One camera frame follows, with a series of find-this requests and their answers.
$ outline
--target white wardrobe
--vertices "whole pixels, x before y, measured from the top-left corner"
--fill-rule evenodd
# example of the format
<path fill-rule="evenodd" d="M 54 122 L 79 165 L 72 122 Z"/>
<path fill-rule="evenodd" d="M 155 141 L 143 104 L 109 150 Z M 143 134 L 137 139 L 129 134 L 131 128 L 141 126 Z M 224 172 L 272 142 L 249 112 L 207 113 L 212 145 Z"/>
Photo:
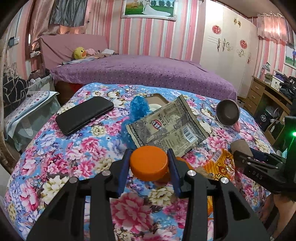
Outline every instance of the white wardrobe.
<path fill-rule="evenodd" d="M 249 20 L 220 3 L 205 0 L 199 9 L 205 22 L 200 65 L 233 84 L 246 98 L 258 55 L 257 28 Z"/>

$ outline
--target pink headboard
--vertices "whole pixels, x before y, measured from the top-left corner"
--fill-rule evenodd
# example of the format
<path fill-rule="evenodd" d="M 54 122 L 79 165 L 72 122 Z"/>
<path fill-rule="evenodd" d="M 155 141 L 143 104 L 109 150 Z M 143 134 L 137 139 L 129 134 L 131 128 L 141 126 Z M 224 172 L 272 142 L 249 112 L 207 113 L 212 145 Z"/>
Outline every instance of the pink headboard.
<path fill-rule="evenodd" d="M 103 51 L 108 48 L 106 38 L 92 34 L 58 34 L 46 35 L 39 39 L 45 68 L 52 69 L 64 61 L 72 59 L 77 47 L 93 48 Z"/>

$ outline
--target silver bolt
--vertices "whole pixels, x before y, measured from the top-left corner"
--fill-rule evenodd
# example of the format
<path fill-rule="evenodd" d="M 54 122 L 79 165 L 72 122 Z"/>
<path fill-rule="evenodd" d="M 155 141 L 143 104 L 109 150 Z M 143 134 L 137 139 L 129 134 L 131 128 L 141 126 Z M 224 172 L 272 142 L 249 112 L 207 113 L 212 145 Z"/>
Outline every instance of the silver bolt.
<path fill-rule="evenodd" d="M 69 182 L 70 183 L 76 183 L 78 181 L 78 178 L 77 177 L 71 177 L 70 179 L 69 179 Z"/>
<path fill-rule="evenodd" d="M 220 179 L 220 181 L 221 181 L 222 183 L 226 184 L 226 183 L 229 182 L 229 179 L 228 179 L 227 177 L 222 177 L 222 178 Z"/>
<path fill-rule="evenodd" d="M 109 176 L 111 172 L 109 170 L 102 171 L 103 176 Z"/>
<path fill-rule="evenodd" d="M 188 174 L 189 176 L 193 177 L 193 176 L 196 175 L 196 171 L 194 171 L 194 170 L 189 170 L 189 171 L 187 172 L 187 174 Z"/>

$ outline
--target barcode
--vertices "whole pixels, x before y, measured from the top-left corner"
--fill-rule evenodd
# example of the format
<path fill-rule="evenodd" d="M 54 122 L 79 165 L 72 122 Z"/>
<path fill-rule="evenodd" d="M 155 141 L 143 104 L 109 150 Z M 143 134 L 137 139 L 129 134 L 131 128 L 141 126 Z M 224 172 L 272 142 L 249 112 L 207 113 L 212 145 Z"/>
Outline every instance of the barcode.
<path fill-rule="evenodd" d="M 214 162 L 217 162 L 219 157 L 221 156 L 222 154 L 222 151 L 221 150 L 218 150 L 215 152 L 215 154 L 213 155 L 213 157 L 211 158 Z"/>
<path fill-rule="evenodd" d="M 183 134 L 186 137 L 187 141 L 189 141 L 190 143 L 196 140 L 196 136 L 191 132 L 191 130 L 187 126 L 183 128 Z"/>

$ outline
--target picture frame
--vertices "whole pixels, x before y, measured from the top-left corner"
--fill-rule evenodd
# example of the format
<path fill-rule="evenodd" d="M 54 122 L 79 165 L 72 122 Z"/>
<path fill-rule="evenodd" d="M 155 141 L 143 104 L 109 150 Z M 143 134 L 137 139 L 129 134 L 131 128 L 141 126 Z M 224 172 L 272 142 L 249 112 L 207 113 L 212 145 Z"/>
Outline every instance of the picture frame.
<path fill-rule="evenodd" d="M 286 45 L 285 49 L 285 62 L 284 64 L 296 69 L 296 46 L 295 45 Z"/>
<path fill-rule="evenodd" d="M 177 9 L 178 0 L 123 0 L 121 18 L 156 18 L 176 21 Z"/>

